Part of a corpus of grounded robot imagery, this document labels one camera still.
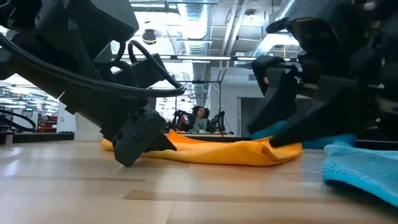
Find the ceiling light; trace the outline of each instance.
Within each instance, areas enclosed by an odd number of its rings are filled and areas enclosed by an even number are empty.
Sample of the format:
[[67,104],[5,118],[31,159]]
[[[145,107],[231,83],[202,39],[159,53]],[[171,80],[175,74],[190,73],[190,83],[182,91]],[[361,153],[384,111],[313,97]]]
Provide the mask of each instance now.
[[177,41],[177,43],[199,43],[199,44],[212,44],[213,41],[212,40],[179,40]]
[[56,102],[51,102],[51,101],[45,101],[46,105],[51,105],[51,106],[58,106],[58,103]]
[[253,61],[255,57],[238,57],[237,60]]
[[58,109],[58,107],[56,107],[56,106],[51,106],[51,105],[45,105],[44,108],[48,108],[48,109]]
[[25,106],[23,106],[23,105],[3,105],[3,107],[5,107],[5,108],[14,108],[14,109],[23,109],[23,108],[25,108]]
[[182,60],[231,60],[231,57],[191,56],[191,55],[177,56],[177,58]]
[[[135,56],[136,56],[136,59],[144,59],[144,58],[146,58],[145,55],[135,55]],[[128,55],[123,55],[122,58],[123,58],[123,59],[130,59],[130,56],[128,56]],[[171,59],[171,56],[168,56],[168,55],[160,55],[160,58],[161,58],[161,59]]]
[[10,99],[0,99],[0,102],[1,103],[14,103],[12,100],[10,100]]

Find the wooden surface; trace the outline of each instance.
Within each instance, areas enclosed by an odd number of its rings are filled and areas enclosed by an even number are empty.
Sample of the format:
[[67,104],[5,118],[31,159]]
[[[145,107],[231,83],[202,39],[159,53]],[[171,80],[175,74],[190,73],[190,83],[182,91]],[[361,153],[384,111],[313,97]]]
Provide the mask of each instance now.
[[397,210],[321,183],[323,151],[275,167],[140,159],[118,164],[99,143],[0,147],[2,224],[398,223]]

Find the black cable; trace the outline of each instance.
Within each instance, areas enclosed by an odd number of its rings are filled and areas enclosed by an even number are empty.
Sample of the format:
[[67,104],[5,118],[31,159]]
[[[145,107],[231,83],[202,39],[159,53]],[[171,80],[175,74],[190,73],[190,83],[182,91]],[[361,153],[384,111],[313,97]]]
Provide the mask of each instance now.
[[148,52],[148,50],[142,46],[138,41],[136,40],[131,40],[130,43],[134,46],[136,46],[138,48],[139,51],[141,51],[141,53],[143,55],[145,55],[145,57],[152,62],[153,65],[155,65],[156,70],[171,84],[173,85],[175,88],[178,88],[180,86],[183,87],[183,85],[181,83],[179,83],[178,81],[176,81],[170,74],[169,72],[160,65],[159,62],[157,62],[152,55]]
[[50,73],[58,78],[71,81],[73,83],[87,86],[89,88],[94,88],[100,91],[107,91],[110,93],[116,93],[123,96],[144,96],[144,97],[170,97],[170,96],[180,96],[185,93],[185,88],[179,82],[174,81],[176,84],[176,89],[173,90],[148,90],[130,86],[119,85],[110,82],[104,82],[101,80],[92,80],[90,78],[83,77],[71,71],[65,70],[63,68],[54,66],[48,62],[45,62],[38,57],[22,50],[20,47],[16,46],[10,40],[8,40],[4,34],[0,33],[0,45],[4,47],[8,52],[15,54],[23,61],[28,63],[30,66],[41,70],[46,73]]
[[0,112],[2,112],[2,113],[4,113],[4,114],[9,114],[9,115],[17,116],[18,118],[22,118],[22,119],[26,120],[27,122],[29,122],[29,124],[32,125],[32,128],[23,127],[23,126],[21,126],[21,125],[15,123],[15,122],[13,122],[13,121],[11,121],[10,119],[7,119],[7,118],[5,118],[5,117],[0,116],[0,121],[2,121],[3,123],[6,123],[6,124],[8,124],[8,125],[10,125],[10,126],[12,126],[12,127],[14,127],[14,128],[16,128],[16,129],[18,129],[18,130],[21,130],[21,131],[35,131],[35,129],[36,129],[36,124],[35,124],[31,119],[26,118],[26,117],[23,116],[23,115],[20,115],[20,114],[17,114],[17,113],[13,113],[13,112],[11,112],[11,111],[6,111],[6,110],[3,110],[3,109],[0,109]]
[[131,63],[136,63],[137,62],[137,58],[134,55],[134,51],[132,49],[133,46],[134,46],[134,44],[132,42],[129,42],[129,46],[128,46],[127,50],[129,51],[129,57],[130,57]]
[[230,126],[229,123],[228,123],[228,120],[227,120],[225,117],[224,117],[224,120],[225,120],[225,122],[226,122],[226,125],[228,125],[229,131],[232,132],[232,129],[231,129],[231,126]]
[[75,21],[69,19],[68,27],[72,40],[73,51],[78,57],[79,66],[82,74],[88,78],[99,78],[100,80],[102,80],[98,69],[95,67],[93,59],[91,59],[90,54],[87,51],[78,24],[76,24]]
[[121,70],[128,72],[128,74],[132,77],[132,86],[139,87],[139,81],[137,76],[134,74],[134,70],[127,62],[116,62],[114,65],[116,68],[120,68]]

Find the wall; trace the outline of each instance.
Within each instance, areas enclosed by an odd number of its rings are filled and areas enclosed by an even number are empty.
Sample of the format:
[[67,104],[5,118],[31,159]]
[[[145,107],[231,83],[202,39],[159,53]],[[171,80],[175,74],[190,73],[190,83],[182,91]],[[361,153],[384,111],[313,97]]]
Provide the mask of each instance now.
[[65,105],[58,103],[57,133],[63,131],[76,132],[76,116],[65,110]]
[[[228,85],[221,86],[221,110],[225,110],[226,131],[238,133],[238,98],[262,98],[264,97],[257,85]],[[219,109],[218,96],[215,89],[210,88],[208,104],[210,117],[214,117]]]
[[247,126],[253,122],[253,111],[257,110],[257,106],[261,104],[261,101],[264,97],[261,98],[240,98],[241,104],[241,125],[239,126],[240,136],[243,138],[250,138],[250,133],[247,129]]
[[102,141],[101,129],[78,113],[76,114],[76,124],[75,141]]

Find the dark hair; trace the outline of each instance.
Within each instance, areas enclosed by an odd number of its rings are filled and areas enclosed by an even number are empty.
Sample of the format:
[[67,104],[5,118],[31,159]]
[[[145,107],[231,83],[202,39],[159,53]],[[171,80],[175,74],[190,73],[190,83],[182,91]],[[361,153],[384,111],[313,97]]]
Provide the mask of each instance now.
[[204,106],[194,106],[194,107],[192,108],[192,113],[193,113],[195,116],[198,116],[198,111],[199,111],[200,108],[205,109],[205,115],[204,115],[203,118],[208,118],[209,115],[210,115],[210,110],[207,109],[207,108],[205,108]]

